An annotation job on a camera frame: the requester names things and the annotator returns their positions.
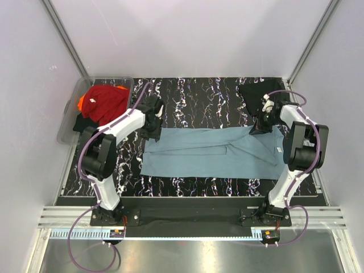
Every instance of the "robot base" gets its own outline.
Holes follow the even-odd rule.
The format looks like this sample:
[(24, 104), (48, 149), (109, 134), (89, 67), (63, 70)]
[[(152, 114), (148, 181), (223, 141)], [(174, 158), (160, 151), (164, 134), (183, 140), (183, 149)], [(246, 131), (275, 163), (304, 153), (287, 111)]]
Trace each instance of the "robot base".
[(123, 226), (123, 217), (126, 217), (126, 226), (138, 226), (140, 210), (125, 209), (121, 202), (114, 210), (98, 207), (92, 210), (90, 226)]
[(279, 226), (292, 226), (291, 216), (288, 210), (285, 210), (283, 217), (272, 217), (272, 218), (263, 218), (258, 214), (254, 215), (257, 209), (241, 209), (240, 210), (240, 220), (241, 225), (246, 228), (251, 227), (272, 227), (275, 228)]

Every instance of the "clothing pile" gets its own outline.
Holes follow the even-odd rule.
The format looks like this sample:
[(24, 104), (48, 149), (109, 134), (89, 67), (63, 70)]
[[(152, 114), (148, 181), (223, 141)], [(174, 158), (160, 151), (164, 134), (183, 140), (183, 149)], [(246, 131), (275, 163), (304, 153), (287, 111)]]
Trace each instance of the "clothing pile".
[(120, 117), (127, 110), (130, 90), (122, 86), (94, 85), (80, 98), (73, 131), (103, 126)]

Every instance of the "plastic storage box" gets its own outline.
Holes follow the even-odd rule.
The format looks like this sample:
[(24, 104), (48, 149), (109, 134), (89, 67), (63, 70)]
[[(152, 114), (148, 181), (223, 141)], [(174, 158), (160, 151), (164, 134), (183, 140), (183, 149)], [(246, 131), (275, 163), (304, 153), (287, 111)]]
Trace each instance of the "plastic storage box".
[(113, 86), (123, 86), (125, 88), (130, 89), (128, 107), (131, 101), (131, 93), (134, 88), (134, 80), (131, 77), (83, 77), (80, 78), (76, 84), (75, 90), (71, 96), (71, 99), (67, 102), (64, 108), (64, 117), (57, 135), (57, 141), (61, 144), (73, 145), (77, 144), (78, 141), (78, 132), (73, 131), (73, 126), (76, 122), (76, 117), (81, 112), (79, 111), (77, 105), (80, 98), (86, 94), (86, 92), (93, 85), (97, 84), (105, 84), (105, 85), (113, 85)]

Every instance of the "black garment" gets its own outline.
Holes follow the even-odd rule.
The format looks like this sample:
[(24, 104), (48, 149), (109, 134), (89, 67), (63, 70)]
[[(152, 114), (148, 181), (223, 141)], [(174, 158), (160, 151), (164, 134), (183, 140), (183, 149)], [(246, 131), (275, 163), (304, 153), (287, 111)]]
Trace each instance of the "black garment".
[(77, 118), (76, 118), (76, 123), (73, 127), (73, 131), (75, 132), (83, 132), (87, 127), (94, 127), (97, 128), (98, 127), (98, 122), (95, 123), (92, 121), (92, 119), (90, 118), (84, 118), (82, 116), (82, 113), (80, 113)]
[[(239, 86), (239, 93), (243, 96), (246, 103), (246, 109), (249, 114), (256, 117), (263, 107), (263, 96), (269, 92), (276, 90), (284, 90), (284, 84), (281, 78), (265, 80), (256, 84), (243, 84)], [(270, 100), (289, 101), (289, 93), (282, 92), (273, 94)]]

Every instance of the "light blue cloth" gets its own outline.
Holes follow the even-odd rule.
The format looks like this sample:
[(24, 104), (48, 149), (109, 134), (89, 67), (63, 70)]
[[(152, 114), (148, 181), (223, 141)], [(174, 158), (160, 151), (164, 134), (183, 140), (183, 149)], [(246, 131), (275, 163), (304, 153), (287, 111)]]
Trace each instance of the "light blue cloth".
[(283, 135), (249, 135), (250, 127), (162, 129), (146, 141), (141, 174), (161, 177), (278, 179), (283, 171)]

